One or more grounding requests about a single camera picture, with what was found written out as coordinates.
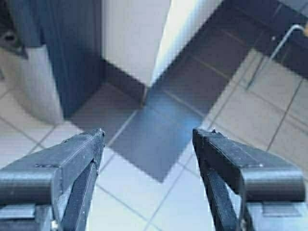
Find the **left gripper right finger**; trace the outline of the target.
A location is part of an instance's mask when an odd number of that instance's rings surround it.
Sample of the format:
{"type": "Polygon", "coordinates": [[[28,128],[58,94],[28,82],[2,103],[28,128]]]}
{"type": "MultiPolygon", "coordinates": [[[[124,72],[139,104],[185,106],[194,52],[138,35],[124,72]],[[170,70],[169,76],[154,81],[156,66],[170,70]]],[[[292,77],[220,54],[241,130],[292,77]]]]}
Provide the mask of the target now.
{"type": "Polygon", "coordinates": [[[303,231],[305,183],[295,164],[213,130],[192,143],[218,231],[303,231]]]}

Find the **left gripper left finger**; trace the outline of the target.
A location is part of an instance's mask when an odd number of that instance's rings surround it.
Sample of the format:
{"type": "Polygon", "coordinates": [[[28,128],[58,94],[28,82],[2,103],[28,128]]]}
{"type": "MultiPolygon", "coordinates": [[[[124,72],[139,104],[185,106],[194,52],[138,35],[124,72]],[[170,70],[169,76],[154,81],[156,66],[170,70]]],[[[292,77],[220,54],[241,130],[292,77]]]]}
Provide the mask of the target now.
{"type": "Polygon", "coordinates": [[[104,137],[101,128],[82,132],[3,167],[1,230],[85,230],[104,137]]]}

